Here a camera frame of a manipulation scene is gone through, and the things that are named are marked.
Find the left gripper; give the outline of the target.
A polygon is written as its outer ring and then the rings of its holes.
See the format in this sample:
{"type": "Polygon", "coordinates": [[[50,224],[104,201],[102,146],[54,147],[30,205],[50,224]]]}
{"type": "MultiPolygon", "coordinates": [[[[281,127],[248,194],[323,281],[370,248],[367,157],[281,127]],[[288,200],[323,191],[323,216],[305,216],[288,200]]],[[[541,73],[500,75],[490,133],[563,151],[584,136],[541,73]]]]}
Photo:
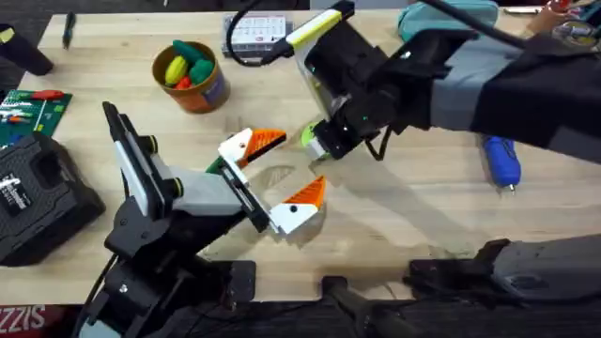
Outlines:
{"type": "Polygon", "coordinates": [[[201,172],[167,165],[152,155],[151,167],[159,175],[164,212],[183,212],[193,217],[226,217],[241,212],[258,232],[268,226],[289,235],[315,216],[323,206],[326,178],[317,177],[270,211],[259,201],[237,172],[286,140],[277,129],[246,128],[223,141],[218,152],[221,161],[213,172],[201,172]]]}

